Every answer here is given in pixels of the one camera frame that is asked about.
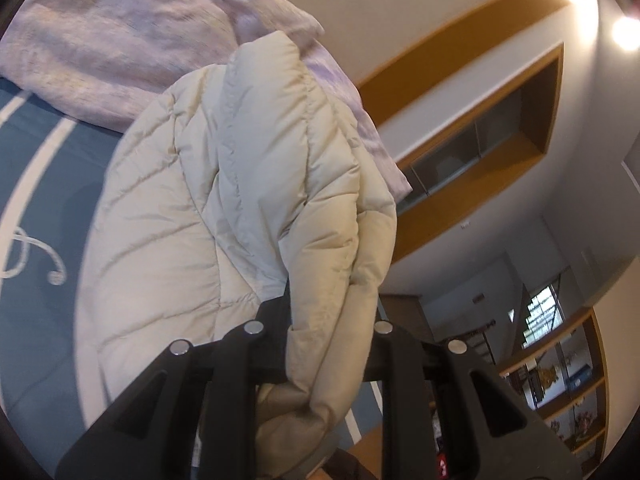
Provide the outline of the beige quilted down jacket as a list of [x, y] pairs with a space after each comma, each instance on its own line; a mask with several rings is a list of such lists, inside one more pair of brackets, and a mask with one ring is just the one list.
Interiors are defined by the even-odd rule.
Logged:
[[106, 170], [76, 295], [82, 417], [171, 342], [218, 340], [289, 294], [286, 379], [258, 394], [257, 470], [292, 470], [356, 399], [396, 222], [354, 114], [283, 32], [183, 76]]

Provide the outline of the blue white striped bed sheet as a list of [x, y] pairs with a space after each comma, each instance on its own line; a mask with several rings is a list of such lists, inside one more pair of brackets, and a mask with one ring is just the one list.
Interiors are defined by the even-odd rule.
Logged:
[[[99, 437], [80, 434], [106, 410], [110, 393], [100, 364], [94, 362], [92, 324], [82, 325], [77, 339], [76, 306], [82, 258], [88, 232], [102, 191], [107, 163], [116, 150], [118, 135], [75, 122], [14, 84], [1, 79], [1, 200], [10, 209], [1, 223], [1, 381], [2, 397], [13, 429], [36, 465], [53, 472], [62, 460], [61, 479], [187, 479], [183, 457], [163, 464], [162, 452], [183, 451], [171, 429], [166, 444], [145, 448], [148, 431], [158, 412], [158, 401], [168, 386], [169, 370], [143, 379], [142, 393], [116, 410], [116, 422], [99, 429]], [[238, 269], [237, 255], [229, 259], [218, 247], [208, 223], [197, 212], [199, 231], [175, 232], [171, 238], [151, 237], [149, 257], [143, 263], [173, 264], [150, 276], [157, 282], [159, 307], [168, 292], [180, 292], [169, 301], [169, 314], [188, 307], [188, 299], [206, 299], [201, 310], [180, 312], [188, 322], [206, 322], [216, 328], [205, 339], [190, 326], [178, 336], [163, 339], [155, 359], [168, 342], [184, 338], [194, 344], [209, 342], [218, 332], [252, 318], [265, 279], [246, 263]]]

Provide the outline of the lilac floral duvet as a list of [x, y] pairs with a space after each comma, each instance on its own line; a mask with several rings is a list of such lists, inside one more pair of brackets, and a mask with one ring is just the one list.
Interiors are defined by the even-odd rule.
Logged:
[[180, 77], [283, 32], [326, 93], [354, 114], [396, 200], [410, 192], [360, 94], [321, 44], [322, 26], [288, 0], [25, 0], [1, 39], [2, 76], [68, 116], [126, 131]]

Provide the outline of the wooden wall shelf unit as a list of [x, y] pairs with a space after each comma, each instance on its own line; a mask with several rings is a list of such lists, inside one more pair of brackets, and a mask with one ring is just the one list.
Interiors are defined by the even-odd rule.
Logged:
[[587, 478], [604, 460], [608, 371], [592, 307], [498, 364], [500, 375], [580, 461]]

